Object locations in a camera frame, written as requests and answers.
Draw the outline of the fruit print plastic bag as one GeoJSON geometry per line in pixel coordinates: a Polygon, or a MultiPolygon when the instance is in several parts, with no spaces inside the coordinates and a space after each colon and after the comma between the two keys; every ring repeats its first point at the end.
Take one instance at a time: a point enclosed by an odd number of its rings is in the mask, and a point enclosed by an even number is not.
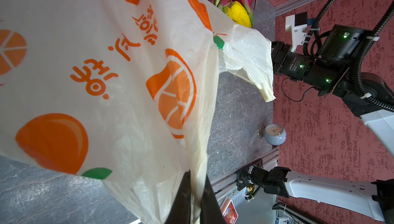
{"type": "Polygon", "coordinates": [[[271,42],[207,0],[1,0],[1,223],[79,224],[66,192],[164,224],[190,172],[200,224],[221,72],[274,100],[271,42]]]}

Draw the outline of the red playing card pack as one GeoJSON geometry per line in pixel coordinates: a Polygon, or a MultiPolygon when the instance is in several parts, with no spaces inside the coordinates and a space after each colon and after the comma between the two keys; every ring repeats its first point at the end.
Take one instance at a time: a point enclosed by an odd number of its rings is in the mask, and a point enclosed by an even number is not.
{"type": "Polygon", "coordinates": [[[220,207],[220,211],[224,218],[224,221],[227,224],[235,224],[238,219],[238,213],[235,209],[235,206],[232,200],[229,197],[226,197],[224,202],[220,207]]]}

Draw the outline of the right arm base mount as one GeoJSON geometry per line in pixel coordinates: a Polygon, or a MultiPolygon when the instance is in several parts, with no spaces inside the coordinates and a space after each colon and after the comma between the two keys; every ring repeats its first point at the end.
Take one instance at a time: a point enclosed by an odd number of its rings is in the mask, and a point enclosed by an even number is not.
{"type": "Polygon", "coordinates": [[[263,166],[263,159],[257,159],[249,164],[241,167],[236,171],[236,185],[237,190],[241,191],[249,185],[249,175],[254,167],[261,168],[263,166]]]}

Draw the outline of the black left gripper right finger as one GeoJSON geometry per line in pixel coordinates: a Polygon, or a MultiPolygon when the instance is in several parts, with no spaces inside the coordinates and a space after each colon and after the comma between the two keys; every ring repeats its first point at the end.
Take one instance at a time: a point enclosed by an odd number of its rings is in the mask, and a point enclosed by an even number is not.
{"type": "Polygon", "coordinates": [[[206,177],[204,192],[201,199],[200,223],[226,224],[208,176],[206,177]]]}

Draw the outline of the small grey desk clock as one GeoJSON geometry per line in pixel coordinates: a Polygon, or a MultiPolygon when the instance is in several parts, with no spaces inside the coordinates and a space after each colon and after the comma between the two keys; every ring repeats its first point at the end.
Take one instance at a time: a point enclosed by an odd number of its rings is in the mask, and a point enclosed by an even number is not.
{"type": "Polygon", "coordinates": [[[280,125],[265,125],[264,123],[261,123],[258,128],[258,137],[260,139],[264,138],[270,145],[280,146],[286,141],[287,133],[280,125]]]}

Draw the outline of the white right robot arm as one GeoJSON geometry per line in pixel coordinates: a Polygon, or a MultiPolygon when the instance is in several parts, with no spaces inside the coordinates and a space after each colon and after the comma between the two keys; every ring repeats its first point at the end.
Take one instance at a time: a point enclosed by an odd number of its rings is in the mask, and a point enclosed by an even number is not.
{"type": "MultiPolygon", "coordinates": [[[[380,33],[363,62],[363,72],[379,75],[394,90],[394,22],[380,33]]],[[[394,178],[394,159],[374,133],[355,117],[334,95],[317,96],[304,83],[274,75],[274,121],[288,135],[279,146],[279,166],[312,176],[349,181],[375,181],[394,178]]],[[[303,198],[279,201],[297,208],[326,224],[382,224],[365,215],[303,198]]]]}

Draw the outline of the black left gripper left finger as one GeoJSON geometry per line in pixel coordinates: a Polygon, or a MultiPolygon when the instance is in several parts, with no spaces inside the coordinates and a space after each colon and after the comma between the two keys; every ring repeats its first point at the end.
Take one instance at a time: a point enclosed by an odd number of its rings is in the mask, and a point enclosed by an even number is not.
{"type": "Polygon", "coordinates": [[[191,180],[190,172],[183,175],[178,192],[165,224],[190,224],[191,220],[191,180]]]}

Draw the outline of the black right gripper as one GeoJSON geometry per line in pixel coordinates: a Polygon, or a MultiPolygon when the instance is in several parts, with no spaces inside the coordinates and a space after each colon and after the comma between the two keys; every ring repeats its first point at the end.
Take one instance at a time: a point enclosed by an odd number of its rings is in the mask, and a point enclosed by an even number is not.
{"type": "Polygon", "coordinates": [[[301,81],[319,91],[319,96],[331,93],[347,72],[348,66],[315,59],[291,52],[291,45],[274,41],[271,45],[274,74],[301,81]]]}

